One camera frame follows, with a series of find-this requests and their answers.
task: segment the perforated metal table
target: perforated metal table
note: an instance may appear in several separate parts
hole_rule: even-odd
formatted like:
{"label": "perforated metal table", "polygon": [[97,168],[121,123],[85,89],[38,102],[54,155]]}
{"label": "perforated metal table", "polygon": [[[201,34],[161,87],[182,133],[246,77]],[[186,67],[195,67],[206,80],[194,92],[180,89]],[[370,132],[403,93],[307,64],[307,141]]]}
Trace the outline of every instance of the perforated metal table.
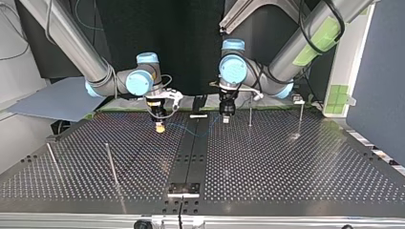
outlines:
{"label": "perforated metal table", "polygon": [[[53,144],[58,163],[44,147],[0,176],[0,212],[405,219],[405,177],[316,112],[170,123],[162,135],[144,113],[79,123]],[[199,183],[200,196],[169,198],[171,183]]]}

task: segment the white panel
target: white panel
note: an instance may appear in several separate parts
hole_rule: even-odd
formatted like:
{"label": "white panel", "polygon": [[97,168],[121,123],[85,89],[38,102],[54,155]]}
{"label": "white panel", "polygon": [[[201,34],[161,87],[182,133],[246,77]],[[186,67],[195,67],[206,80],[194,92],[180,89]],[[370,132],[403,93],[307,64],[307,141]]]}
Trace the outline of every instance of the white panel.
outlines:
{"label": "white panel", "polygon": [[[1,0],[15,7],[13,0]],[[18,19],[9,10],[4,14],[17,29],[21,29]],[[19,37],[9,21],[0,12],[0,59],[14,56],[25,50],[27,43]],[[32,94],[46,86],[40,77],[31,51],[10,60],[0,60],[0,104],[15,98]]]}
{"label": "white panel", "polygon": [[[330,73],[325,104],[328,104],[331,85],[348,85],[348,95],[352,96],[355,80],[360,68],[361,58],[373,18],[374,5],[369,6],[367,14],[360,14],[347,27],[339,41]],[[325,114],[327,117],[346,117],[349,106],[342,114]]]}
{"label": "white panel", "polygon": [[39,149],[52,134],[51,123],[53,120],[47,118],[0,115],[0,174]]}

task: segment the yellow object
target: yellow object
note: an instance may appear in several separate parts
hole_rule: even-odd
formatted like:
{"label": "yellow object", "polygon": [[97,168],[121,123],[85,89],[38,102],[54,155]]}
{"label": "yellow object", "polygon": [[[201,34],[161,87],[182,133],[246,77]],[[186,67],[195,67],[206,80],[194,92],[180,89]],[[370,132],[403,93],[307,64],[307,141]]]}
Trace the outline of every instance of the yellow object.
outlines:
{"label": "yellow object", "polygon": [[156,126],[156,132],[159,134],[164,133],[166,131],[166,128],[163,125],[157,125]]}

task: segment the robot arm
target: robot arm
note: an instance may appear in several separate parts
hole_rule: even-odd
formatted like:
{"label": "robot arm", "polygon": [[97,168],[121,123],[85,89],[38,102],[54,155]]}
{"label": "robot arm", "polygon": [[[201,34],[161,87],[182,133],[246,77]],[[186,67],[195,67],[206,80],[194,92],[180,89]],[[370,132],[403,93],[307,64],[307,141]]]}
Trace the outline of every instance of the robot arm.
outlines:
{"label": "robot arm", "polygon": [[323,52],[333,47],[335,44],[333,39],[340,32],[339,29],[336,29],[339,28],[339,24],[325,1],[334,5],[346,23],[350,23],[373,2],[373,0],[321,1],[302,24],[303,29],[297,30],[270,65],[265,68],[260,63],[244,57],[244,41],[238,39],[225,40],[223,58],[220,63],[221,115],[232,116],[235,114],[235,111],[230,108],[235,107],[234,100],[242,88],[241,85],[279,98],[285,98],[289,95],[293,86],[293,78],[320,54],[309,45],[303,31],[309,34],[309,38],[312,38],[311,40],[315,45],[322,45]]}
{"label": "robot arm", "polygon": [[161,82],[158,56],[147,52],[137,56],[138,67],[115,73],[102,58],[58,0],[20,0],[36,21],[49,33],[54,43],[72,60],[86,78],[91,96],[134,94],[145,96],[157,131],[163,132],[167,117],[165,99],[173,99],[173,112],[179,108],[182,94],[165,89]]}

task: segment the metal rod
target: metal rod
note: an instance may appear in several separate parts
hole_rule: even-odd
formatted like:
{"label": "metal rod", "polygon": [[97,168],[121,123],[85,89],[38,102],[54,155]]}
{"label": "metal rod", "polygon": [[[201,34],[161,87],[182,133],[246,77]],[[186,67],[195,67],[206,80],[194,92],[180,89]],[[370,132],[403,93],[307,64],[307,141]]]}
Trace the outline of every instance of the metal rod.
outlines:
{"label": "metal rod", "polygon": [[105,150],[107,151],[108,159],[110,160],[111,171],[113,171],[114,180],[116,182],[116,185],[119,185],[117,173],[116,173],[116,166],[114,165],[113,156],[112,156],[111,150],[110,150],[110,144],[105,143]]}
{"label": "metal rod", "polygon": [[305,105],[304,103],[301,104],[300,123],[301,123],[301,121],[303,120],[304,105]]}
{"label": "metal rod", "polygon": [[53,163],[57,163],[56,157],[54,156],[54,153],[53,153],[52,146],[51,146],[51,144],[49,142],[47,143],[47,147],[48,147],[48,151],[51,154],[51,158],[52,158]]}
{"label": "metal rod", "polygon": [[250,103],[249,103],[249,127],[252,126],[252,113],[253,113],[253,108],[252,108],[252,104],[253,104],[253,95],[250,95]]}

